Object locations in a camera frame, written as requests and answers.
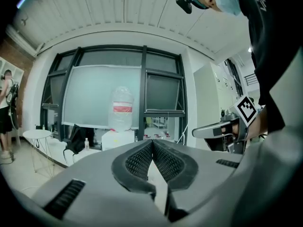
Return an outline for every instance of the black shorts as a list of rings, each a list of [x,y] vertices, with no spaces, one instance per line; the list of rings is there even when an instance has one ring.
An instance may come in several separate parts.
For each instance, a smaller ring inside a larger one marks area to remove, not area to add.
[[[11,132],[12,125],[9,117],[9,107],[0,108],[0,133]]]

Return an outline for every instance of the shoe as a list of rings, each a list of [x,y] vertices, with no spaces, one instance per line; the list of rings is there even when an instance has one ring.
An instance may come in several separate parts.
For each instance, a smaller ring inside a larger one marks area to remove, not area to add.
[[[9,151],[8,150],[3,151],[2,154],[1,154],[1,158],[2,159],[9,159],[10,158]]]

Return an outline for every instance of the white corrugated ceiling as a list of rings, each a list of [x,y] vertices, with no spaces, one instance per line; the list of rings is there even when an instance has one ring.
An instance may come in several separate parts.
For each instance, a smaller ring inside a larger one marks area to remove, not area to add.
[[[125,28],[179,41],[212,58],[228,53],[248,34],[244,16],[195,7],[188,15],[175,0],[26,0],[13,26],[34,47],[54,45],[75,31],[88,33],[88,27],[90,31]]]

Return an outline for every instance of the person's arm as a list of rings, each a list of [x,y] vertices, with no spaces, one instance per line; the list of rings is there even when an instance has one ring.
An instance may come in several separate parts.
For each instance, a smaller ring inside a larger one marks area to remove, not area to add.
[[[6,96],[6,91],[8,90],[9,87],[9,82],[7,80],[4,81],[4,87],[0,93],[0,104],[2,103],[2,100],[5,98]]]
[[[255,120],[249,126],[248,134],[245,140],[257,137],[267,131],[267,109],[266,106],[257,115]],[[232,126],[232,133],[235,135],[239,134],[239,125],[234,124]]]

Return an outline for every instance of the person's hand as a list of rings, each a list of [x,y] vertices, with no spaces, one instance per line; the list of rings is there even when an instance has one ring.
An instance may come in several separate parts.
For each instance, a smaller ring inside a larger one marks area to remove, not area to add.
[[[222,130],[222,133],[225,133],[225,131],[226,131],[225,127],[221,128],[221,130]],[[238,134],[239,134],[239,124],[238,123],[232,125],[232,133],[234,134],[234,136],[236,136],[236,137],[238,136]]]

